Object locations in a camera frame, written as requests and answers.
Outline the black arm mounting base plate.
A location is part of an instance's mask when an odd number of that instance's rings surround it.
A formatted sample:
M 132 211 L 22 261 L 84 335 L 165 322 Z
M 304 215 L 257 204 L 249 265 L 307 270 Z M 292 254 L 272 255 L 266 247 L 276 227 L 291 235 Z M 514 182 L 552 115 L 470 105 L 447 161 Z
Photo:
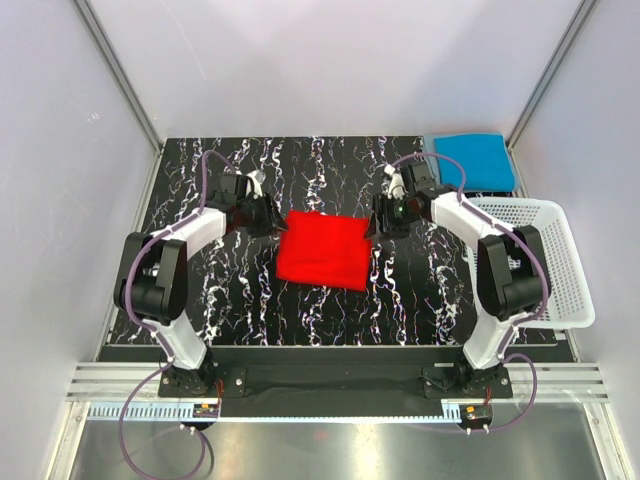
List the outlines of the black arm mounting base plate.
M 442 392 L 459 347 L 216 347 L 204 382 L 171 369 L 160 384 L 169 398 L 222 395 L 228 418 L 422 417 L 443 400 L 510 399 L 505 367 L 488 385 Z

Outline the red t-shirt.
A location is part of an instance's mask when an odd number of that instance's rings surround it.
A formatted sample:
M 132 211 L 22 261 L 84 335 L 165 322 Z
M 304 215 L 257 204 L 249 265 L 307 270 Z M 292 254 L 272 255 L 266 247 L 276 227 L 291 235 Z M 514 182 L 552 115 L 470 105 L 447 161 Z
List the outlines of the red t-shirt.
M 372 242 L 365 218 L 292 210 L 281 234 L 276 276 L 298 284 L 366 290 Z

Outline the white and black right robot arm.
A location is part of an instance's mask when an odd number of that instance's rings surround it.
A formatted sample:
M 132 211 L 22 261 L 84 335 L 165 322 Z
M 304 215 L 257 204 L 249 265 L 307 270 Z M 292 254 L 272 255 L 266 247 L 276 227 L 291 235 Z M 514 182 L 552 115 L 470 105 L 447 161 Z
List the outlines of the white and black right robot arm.
M 404 239 L 424 221 L 448 230 L 475 254 L 477 322 L 452 371 L 432 384 L 476 396 L 497 377 L 519 326 L 546 309 L 551 281 L 541 234 L 484 212 L 463 187 L 438 183 L 420 154 L 386 165 L 384 175 L 387 187 L 373 198 L 367 237 Z

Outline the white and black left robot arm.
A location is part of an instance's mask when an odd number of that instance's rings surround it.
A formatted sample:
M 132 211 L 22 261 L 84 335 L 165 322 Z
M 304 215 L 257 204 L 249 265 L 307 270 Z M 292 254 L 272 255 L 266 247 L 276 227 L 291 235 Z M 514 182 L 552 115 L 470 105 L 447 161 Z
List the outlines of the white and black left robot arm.
M 185 218 L 154 233 L 126 237 L 114 287 L 114 304 L 160 343 L 170 368 L 196 396 L 215 386 L 209 351 L 186 313 L 189 260 L 204 247 L 243 229 L 253 238 L 287 230 L 264 175 L 224 174 Z

